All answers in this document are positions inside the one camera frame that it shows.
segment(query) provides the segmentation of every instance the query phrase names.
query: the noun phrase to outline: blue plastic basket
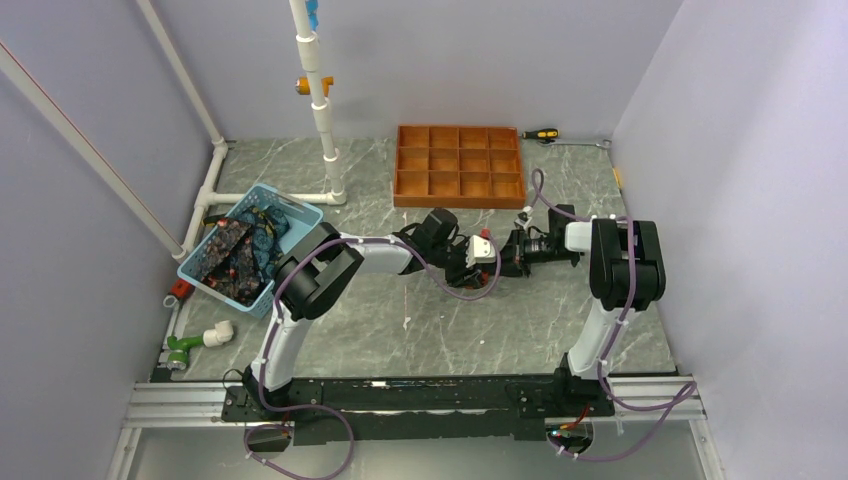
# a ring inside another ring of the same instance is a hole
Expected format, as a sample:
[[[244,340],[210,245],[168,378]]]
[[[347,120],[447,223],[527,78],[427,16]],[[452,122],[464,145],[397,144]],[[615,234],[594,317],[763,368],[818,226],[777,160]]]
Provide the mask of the blue plastic basket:
[[[236,216],[254,206],[263,210],[270,206],[275,206],[285,213],[286,219],[289,221],[289,229],[279,240],[280,248],[283,252],[290,251],[292,247],[297,245],[297,242],[305,237],[324,218],[324,212],[318,208],[308,203],[299,203],[293,199],[283,197],[277,193],[277,189],[261,183],[257,183],[251,187],[244,195],[244,198],[227,212],[227,216]],[[264,317],[271,310],[271,304],[274,301],[273,281],[265,286],[265,289],[262,290],[262,293],[256,297],[256,300],[251,305],[242,305],[204,285],[201,279],[198,278],[200,259],[203,256],[206,242],[209,241],[217,230],[218,227],[214,227],[209,232],[209,235],[191,252],[191,255],[177,269],[177,275],[197,287],[198,290],[203,290],[236,310],[249,313],[256,318]]]

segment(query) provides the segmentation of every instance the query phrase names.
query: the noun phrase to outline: white wall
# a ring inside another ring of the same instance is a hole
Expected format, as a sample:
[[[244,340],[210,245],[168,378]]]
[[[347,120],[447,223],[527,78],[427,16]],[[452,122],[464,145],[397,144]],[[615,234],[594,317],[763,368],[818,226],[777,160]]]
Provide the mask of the white wall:
[[[175,235],[211,145],[134,2],[20,0],[0,36]],[[0,74],[0,477],[104,478],[176,263]]]
[[[336,134],[400,123],[608,136],[682,0],[321,0]],[[229,138],[317,136],[285,0],[155,2]]]
[[[728,478],[844,478],[848,5],[686,0],[613,142]]]

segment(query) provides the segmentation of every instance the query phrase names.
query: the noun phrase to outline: red object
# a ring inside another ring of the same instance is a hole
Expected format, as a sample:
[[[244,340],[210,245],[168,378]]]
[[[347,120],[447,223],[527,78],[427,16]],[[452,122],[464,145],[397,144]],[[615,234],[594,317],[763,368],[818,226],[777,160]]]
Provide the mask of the red object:
[[[169,294],[177,297],[180,301],[185,300],[191,295],[191,292],[194,291],[194,286],[183,279],[177,279],[176,282],[171,286],[171,290],[168,291]]]

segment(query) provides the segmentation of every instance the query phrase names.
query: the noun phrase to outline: orange valve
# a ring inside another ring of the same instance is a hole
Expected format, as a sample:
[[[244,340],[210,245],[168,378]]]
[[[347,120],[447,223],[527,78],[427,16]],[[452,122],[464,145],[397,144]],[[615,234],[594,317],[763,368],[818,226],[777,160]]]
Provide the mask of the orange valve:
[[[333,77],[322,78],[321,85],[324,87],[324,96],[329,96],[330,85],[333,85]],[[307,79],[306,77],[298,78],[297,82],[294,84],[294,90],[300,95],[309,95],[311,93],[311,91],[309,90],[309,79]]]

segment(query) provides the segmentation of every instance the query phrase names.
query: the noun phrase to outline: wooden tray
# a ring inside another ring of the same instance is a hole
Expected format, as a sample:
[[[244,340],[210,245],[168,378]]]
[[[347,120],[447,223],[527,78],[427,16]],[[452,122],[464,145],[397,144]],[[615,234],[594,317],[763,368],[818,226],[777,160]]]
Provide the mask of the wooden tray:
[[[516,129],[401,125],[397,143],[396,207],[524,207]]]

